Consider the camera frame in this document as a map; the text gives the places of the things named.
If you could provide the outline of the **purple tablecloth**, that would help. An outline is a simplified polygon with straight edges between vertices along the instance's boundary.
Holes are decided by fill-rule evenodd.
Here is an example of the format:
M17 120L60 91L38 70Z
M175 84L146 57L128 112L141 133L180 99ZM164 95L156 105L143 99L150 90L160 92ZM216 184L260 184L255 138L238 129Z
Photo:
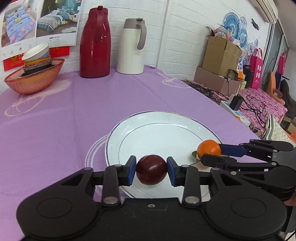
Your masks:
M151 66L140 75L112 70L97 79L60 73L34 95L1 91L1 240L22 238L16 209L26 197L85 166L104 169L104 144L113 127L151 110L189 116L226 144L255 138L214 101Z

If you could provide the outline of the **orange tangerine with leaf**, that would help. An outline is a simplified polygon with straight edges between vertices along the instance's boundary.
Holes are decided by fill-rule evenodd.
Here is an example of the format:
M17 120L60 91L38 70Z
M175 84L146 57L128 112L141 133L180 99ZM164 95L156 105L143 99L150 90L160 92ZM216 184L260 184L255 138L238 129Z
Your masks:
M214 140L205 140L198 145L196 151L192 153L192 156L198 162L204 154L221 156L222 150L220 148L220 145Z

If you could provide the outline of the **white air conditioner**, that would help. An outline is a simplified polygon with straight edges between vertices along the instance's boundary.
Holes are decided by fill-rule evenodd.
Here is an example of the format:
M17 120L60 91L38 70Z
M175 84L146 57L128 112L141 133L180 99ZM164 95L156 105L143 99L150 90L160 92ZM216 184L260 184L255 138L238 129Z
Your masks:
M273 0L249 0L261 18L270 24L278 21L278 9Z

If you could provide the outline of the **orange glass bowl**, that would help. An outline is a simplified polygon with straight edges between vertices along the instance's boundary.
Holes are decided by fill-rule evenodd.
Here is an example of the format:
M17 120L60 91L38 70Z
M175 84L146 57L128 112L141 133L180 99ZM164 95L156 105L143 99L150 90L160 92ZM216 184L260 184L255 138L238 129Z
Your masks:
M52 59L51 66L35 73L25 75L23 68L8 75L4 82L7 86L19 94L29 95L40 92L49 87L57 78L64 64L64 59Z

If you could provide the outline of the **lower cardboard box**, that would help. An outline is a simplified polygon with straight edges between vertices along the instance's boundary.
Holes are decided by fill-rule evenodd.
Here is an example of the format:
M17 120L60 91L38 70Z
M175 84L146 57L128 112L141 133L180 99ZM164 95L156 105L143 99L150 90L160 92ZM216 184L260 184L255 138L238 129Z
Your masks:
M211 90L220 92L223 95L236 95L241 89L242 82L230 80L228 81L223 76L216 75L201 67L196 68L194 81L202 84L205 87L209 87Z

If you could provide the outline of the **upper cardboard box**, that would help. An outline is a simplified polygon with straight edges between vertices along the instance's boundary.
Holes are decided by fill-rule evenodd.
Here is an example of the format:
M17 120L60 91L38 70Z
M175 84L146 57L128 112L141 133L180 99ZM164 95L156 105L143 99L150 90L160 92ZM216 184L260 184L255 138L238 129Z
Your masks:
M227 39L209 37L202 68L227 77L228 70L237 70L242 50Z

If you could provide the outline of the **cardboard box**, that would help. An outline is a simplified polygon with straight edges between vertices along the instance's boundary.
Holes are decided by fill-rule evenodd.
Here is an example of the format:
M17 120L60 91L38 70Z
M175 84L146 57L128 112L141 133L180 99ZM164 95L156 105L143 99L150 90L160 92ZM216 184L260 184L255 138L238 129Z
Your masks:
M205 87L209 87L211 90L220 92L223 95L236 95L241 89L242 82L230 80L228 81L223 76L216 75L201 67L196 68L194 81L202 84Z
M237 70L242 50L227 39L209 37L202 68L227 77L228 70Z

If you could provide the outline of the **stack of paper cups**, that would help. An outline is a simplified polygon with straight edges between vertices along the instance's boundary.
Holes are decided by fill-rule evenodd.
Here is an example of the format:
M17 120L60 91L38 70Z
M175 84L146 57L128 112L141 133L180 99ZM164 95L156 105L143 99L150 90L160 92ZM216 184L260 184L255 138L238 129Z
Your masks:
M23 56L24 61L23 74L27 76L52 66L52 60L49 53L49 44L42 43L27 51Z

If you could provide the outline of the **blue paper fan decoration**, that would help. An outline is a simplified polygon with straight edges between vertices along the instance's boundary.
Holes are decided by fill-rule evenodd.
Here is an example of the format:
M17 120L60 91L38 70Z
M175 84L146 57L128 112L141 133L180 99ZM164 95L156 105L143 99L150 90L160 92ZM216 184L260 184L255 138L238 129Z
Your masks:
M240 34L240 21L235 13L228 13L223 20L223 27L230 30L232 37L238 39Z

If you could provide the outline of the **dark red plum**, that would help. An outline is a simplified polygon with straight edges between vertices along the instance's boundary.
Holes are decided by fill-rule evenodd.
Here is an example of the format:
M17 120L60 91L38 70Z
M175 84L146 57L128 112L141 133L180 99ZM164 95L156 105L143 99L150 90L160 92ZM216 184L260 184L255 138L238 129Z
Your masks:
M167 175L167 163L158 155L146 155L137 162L136 175L144 185L157 185Z

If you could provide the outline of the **bedding calendar poster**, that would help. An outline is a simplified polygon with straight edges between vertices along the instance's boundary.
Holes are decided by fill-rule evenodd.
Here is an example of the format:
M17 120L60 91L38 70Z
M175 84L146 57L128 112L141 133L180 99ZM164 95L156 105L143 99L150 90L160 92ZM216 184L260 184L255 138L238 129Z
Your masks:
M1 12L1 60L36 45L75 46L83 1L12 1Z

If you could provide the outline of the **black power adapter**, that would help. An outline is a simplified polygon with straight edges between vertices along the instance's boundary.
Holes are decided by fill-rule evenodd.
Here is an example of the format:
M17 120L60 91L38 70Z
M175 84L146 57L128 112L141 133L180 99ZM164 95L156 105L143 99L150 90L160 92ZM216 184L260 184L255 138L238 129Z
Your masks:
M229 106L233 111L237 111L242 103L243 97L241 95L234 95L230 101Z

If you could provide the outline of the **pink gift bag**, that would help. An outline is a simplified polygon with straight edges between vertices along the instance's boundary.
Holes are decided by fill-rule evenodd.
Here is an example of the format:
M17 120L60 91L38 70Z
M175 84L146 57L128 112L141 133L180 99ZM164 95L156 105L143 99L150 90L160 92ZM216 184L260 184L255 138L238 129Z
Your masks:
M262 78L263 71L263 52L261 48L257 48L254 55L250 59L250 70L253 71L252 80L249 87L258 89Z

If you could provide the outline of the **white thermos jug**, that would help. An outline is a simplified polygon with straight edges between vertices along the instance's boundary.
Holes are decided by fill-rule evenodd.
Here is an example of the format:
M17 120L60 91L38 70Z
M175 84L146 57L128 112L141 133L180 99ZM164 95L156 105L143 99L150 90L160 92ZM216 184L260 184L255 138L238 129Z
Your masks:
M147 27L142 18L126 19L117 47L116 71L141 74L144 71Z

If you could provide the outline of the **red thermos jug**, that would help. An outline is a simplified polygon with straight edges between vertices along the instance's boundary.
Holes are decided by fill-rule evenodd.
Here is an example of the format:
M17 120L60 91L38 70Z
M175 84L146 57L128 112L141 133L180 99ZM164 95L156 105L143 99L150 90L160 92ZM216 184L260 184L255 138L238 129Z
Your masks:
M110 73L111 32L108 9L91 8L80 41L80 76L105 77Z

